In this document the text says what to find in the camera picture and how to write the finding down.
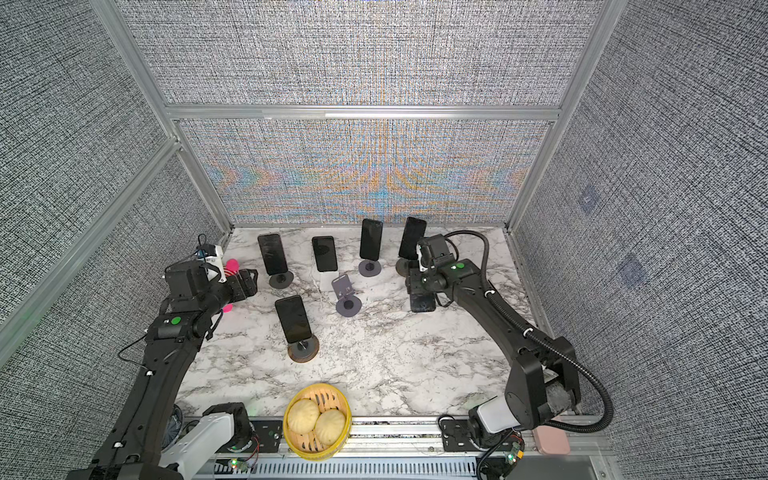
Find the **black phone purple stand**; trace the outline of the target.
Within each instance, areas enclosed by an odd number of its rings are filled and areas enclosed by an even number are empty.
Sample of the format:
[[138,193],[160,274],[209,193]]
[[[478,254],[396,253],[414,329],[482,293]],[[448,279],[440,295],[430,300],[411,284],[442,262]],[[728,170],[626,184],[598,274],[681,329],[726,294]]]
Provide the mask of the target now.
[[434,292],[411,293],[409,295],[410,311],[413,313],[434,312],[437,307],[436,295]]

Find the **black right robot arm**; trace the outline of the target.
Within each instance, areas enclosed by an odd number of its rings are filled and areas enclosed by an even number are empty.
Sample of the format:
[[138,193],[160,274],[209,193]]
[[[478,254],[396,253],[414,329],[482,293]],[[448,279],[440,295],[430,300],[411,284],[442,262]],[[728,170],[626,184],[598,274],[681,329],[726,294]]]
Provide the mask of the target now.
[[497,344],[510,367],[500,396],[469,411],[473,442],[488,448],[509,430],[541,426],[587,433],[585,425],[559,421],[557,416],[581,399],[579,362],[572,344],[552,339],[527,322],[493,288],[484,272],[469,260],[423,268],[405,262],[406,287],[413,297],[434,299],[444,293],[468,312]]

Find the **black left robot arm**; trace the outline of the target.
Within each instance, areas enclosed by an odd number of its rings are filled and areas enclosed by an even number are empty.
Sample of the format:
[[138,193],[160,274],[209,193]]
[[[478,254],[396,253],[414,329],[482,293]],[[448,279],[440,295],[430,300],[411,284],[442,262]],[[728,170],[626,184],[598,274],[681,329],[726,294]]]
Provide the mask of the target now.
[[167,267],[169,295],[143,340],[143,359],[118,420],[85,469],[70,479],[189,479],[219,449],[235,452],[253,443],[253,428],[241,402],[208,408],[184,445],[162,448],[175,400],[204,341],[212,338],[228,304],[257,291],[258,273],[226,271],[199,260]]

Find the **black phone front wooden stand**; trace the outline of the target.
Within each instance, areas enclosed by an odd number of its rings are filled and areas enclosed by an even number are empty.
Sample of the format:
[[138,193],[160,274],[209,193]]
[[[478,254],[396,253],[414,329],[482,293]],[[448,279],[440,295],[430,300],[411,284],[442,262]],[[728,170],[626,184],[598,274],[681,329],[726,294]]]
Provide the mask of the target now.
[[274,305],[288,344],[306,341],[313,336],[300,295],[276,300]]

